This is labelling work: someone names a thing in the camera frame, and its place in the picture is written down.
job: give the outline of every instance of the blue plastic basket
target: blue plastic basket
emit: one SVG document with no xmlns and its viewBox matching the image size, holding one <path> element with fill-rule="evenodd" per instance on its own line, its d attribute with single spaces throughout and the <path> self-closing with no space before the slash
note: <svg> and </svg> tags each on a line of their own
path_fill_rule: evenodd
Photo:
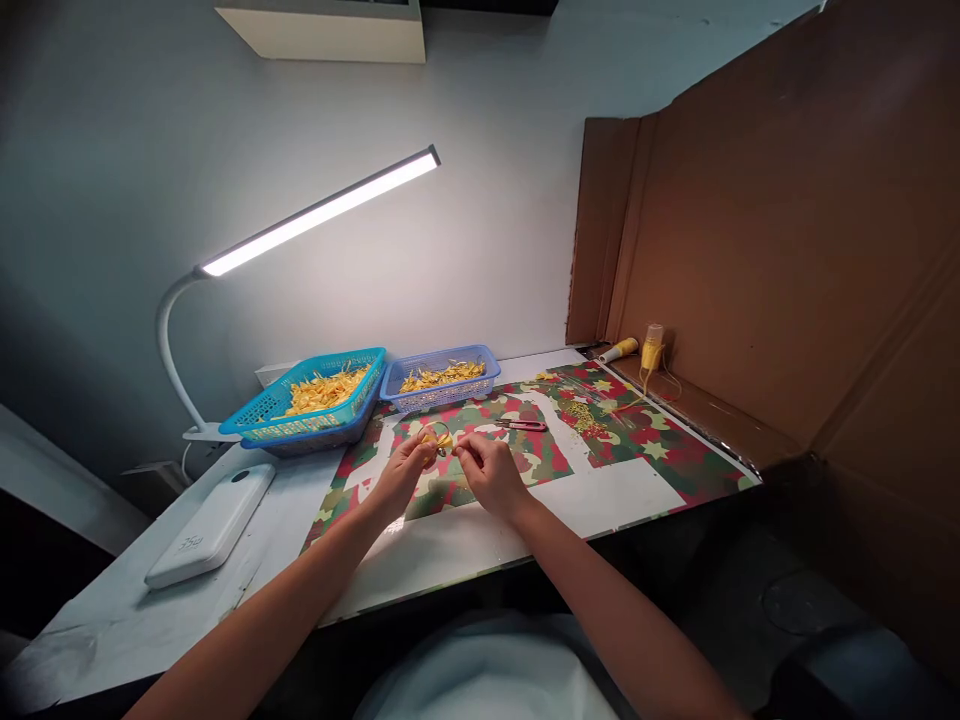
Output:
<svg viewBox="0 0 960 720">
<path fill-rule="evenodd" d="M 276 382 L 227 418 L 221 424 L 220 430 L 223 433 L 237 433 L 254 442 L 263 442 L 347 425 L 357 416 L 367 396 L 376 394 L 377 381 L 383 369 L 385 354 L 386 350 L 383 348 L 367 348 L 335 355 L 320 355 L 297 363 Z M 283 415 L 290 407 L 291 384 L 311 380 L 314 373 L 323 377 L 336 375 L 347 363 L 354 368 L 367 364 L 371 367 L 363 378 L 363 382 L 346 402 L 315 413 L 277 417 Z"/>
<path fill-rule="evenodd" d="M 450 366 L 450 360 L 486 363 L 486 372 L 473 380 L 463 380 L 450 385 L 441 385 L 429 390 L 419 390 L 412 393 L 400 394 L 400 386 L 410 375 L 410 371 L 417 368 L 427 370 L 445 370 Z M 477 395 L 486 395 L 493 390 L 493 381 L 500 375 L 500 365 L 493 357 L 490 348 L 486 345 L 468 345 L 451 350 L 440 350 L 426 355 L 414 355 L 390 363 L 383 376 L 383 385 L 380 388 L 380 398 L 392 402 L 400 412 L 423 410 L 437 405 L 466 400 Z"/>
<path fill-rule="evenodd" d="M 378 374 L 381 372 L 383 372 L 382 364 L 380 365 Z M 375 385 L 371 387 L 376 387 L 376 384 L 379 384 L 379 380 L 379 377 L 375 378 Z M 329 430 L 321 430 L 308 435 L 264 440 L 262 442 L 255 442 L 244 438 L 240 441 L 240 447 L 246 450 L 259 448 L 266 450 L 276 457 L 285 458 L 307 455 L 322 450 L 331 450 L 341 445 L 352 445 L 363 437 L 363 431 L 366 429 L 367 423 L 370 422 L 370 416 L 373 415 L 373 410 L 379 402 L 380 398 L 377 396 L 377 393 L 369 392 L 367 393 L 367 399 L 364 401 L 363 407 L 360 408 L 360 412 L 357 413 L 352 422 L 346 425 L 330 428 Z"/>
</svg>

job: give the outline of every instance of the small yellow pieces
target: small yellow pieces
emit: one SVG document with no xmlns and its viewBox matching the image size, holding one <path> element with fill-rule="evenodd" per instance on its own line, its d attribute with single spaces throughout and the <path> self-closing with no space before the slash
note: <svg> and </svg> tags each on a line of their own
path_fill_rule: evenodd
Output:
<svg viewBox="0 0 960 720">
<path fill-rule="evenodd" d="M 571 402 L 567 412 L 577 419 L 577 424 L 573 426 L 577 432 L 582 433 L 594 426 L 602 427 L 590 414 L 590 408 L 581 402 Z"/>
<path fill-rule="evenodd" d="M 445 428 L 447 428 L 447 431 L 440 435 L 440 437 L 437 437 L 432 432 L 427 432 L 420 441 L 420 444 L 423 445 L 425 442 L 430 442 L 433 440 L 435 443 L 437 443 L 437 455 L 440 457 L 446 457 L 447 451 L 453 450 L 453 435 L 450 434 L 450 428 L 447 427 L 446 423 L 440 422 L 439 420 L 428 423 L 426 427 L 430 427 L 431 425 L 443 425 Z"/>
<path fill-rule="evenodd" d="M 345 403 L 370 369 L 369 365 L 353 371 L 350 371 L 349 367 L 348 363 L 343 370 L 330 377 L 323 377 L 315 372 L 312 380 L 292 383 L 290 409 L 273 419 L 319 412 Z"/>
<path fill-rule="evenodd" d="M 462 382 L 463 380 L 472 380 L 473 378 L 480 377 L 487 371 L 486 363 L 482 360 L 473 363 L 462 360 L 448 360 L 447 362 L 450 363 L 450 367 L 446 370 L 435 371 L 418 368 L 416 370 L 417 377 L 414 376 L 414 371 L 411 370 L 410 375 L 403 381 L 403 385 L 400 386 L 400 394 L 417 392 L 418 390 L 428 390 L 430 388 L 440 387 L 441 385 Z"/>
</svg>

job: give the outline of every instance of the person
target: person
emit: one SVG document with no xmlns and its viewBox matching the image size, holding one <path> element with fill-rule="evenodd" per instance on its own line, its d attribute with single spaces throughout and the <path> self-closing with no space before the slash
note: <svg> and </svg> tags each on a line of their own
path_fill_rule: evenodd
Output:
<svg viewBox="0 0 960 720">
<path fill-rule="evenodd" d="M 683 633 L 530 494 L 505 443 L 468 434 L 454 453 L 579 626 L 514 618 L 432 639 L 370 691 L 358 717 L 747 717 Z M 402 443 L 366 500 L 177 661 L 127 720 L 248 717 L 436 456 L 423 431 Z"/>
</svg>

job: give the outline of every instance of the camouflage mat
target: camouflage mat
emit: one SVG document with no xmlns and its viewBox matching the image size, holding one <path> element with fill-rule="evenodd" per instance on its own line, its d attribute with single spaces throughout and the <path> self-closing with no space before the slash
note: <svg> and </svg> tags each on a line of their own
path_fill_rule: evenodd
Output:
<svg viewBox="0 0 960 720">
<path fill-rule="evenodd" d="M 337 468 L 330 490 L 327 492 L 313 527 L 307 535 L 303 550 L 337 523 L 352 508 L 360 504 L 360 485 L 369 486 L 373 478 L 365 478 L 359 485 L 346 488 L 347 479 L 376 456 L 384 418 L 393 412 L 392 406 L 377 409 L 363 438 L 349 448 Z M 513 459 L 520 476 L 528 486 L 550 482 L 572 474 L 570 464 L 557 447 L 553 435 L 547 432 L 524 432 L 498 428 L 493 423 L 502 418 L 543 421 L 543 413 L 529 402 L 510 397 L 494 390 L 483 398 L 465 400 L 452 405 L 432 408 L 422 413 L 412 413 L 393 429 L 391 451 L 411 435 L 435 420 L 446 423 L 456 441 L 460 436 L 483 428 L 490 438 L 506 442 L 513 452 Z M 436 465 L 420 476 L 417 488 L 404 513 L 405 520 L 426 517 L 460 505 L 475 502 L 476 498 L 467 486 L 460 461 L 452 455 L 438 458 Z"/>
<path fill-rule="evenodd" d="M 492 427 L 504 416 L 544 420 L 536 405 L 510 396 L 528 392 L 550 399 L 557 415 L 583 439 L 593 467 L 643 458 L 683 498 L 683 507 L 732 495 L 756 483 L 656 406 L 641 401 L 624 408 L 636 401 L 637 395 L 593 362 L 553 368 L 529 382 L 502 385 L 483 398 L 408 415 L 394 427 L 392 448 L 423 425 L 442 420 L 455 437 L 483 428 L 490 437 L 507 442 L 527 485 L 570 475 L 570 465 L 549 431 L 527 433 Z M 376 456 L 384 418 L 393 412 L 390 405 L 378 407 L 363 437 L 344 454 L 303 550 L 359 505 L 360 486 L 369 487 L 373 478 L 350 488 L 346 488 L 347 479 Z M 441 458 L 420 478 L 404 518 L 425 517 L 475 500 L 460 462 L 452 456 Z"/>
<path fill-rule="evenodd" d="M 684 507 L 734 495 L 757 482 L 656 405 L 633 404 L 638 395 L 595 362 L 554 368 L 530 382 L 497 389 L 543 393 L 590 448 L 593 467 L 643 458 L 683 498 Z"/>
</svg>

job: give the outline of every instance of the brown cardboard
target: brown cardboard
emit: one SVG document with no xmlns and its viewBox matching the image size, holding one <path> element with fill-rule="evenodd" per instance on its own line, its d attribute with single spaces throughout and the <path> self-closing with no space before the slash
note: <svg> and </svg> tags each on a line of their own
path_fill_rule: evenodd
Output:
<svg viewBox="0 0 960 720">
<path fill-rule="evenodd" d="M 761 471 L 820 454 L 787 525 L 955 680 L 958 27 L 950 0 L 834 0 L 642 118 L 596 335 L 672 330 L 677 408 Z"/>
<path fill-rule="evenodd" d="M 606 324 L 639 127 L 637 118 L 584 124 L 567 343 L 595 342 Z"/>
<path fill-rule="evenodd" d="M 960 225 L 956 13 L 840 2 L 661 111 L 615 335 L 809 446 Z"/>
</svg>

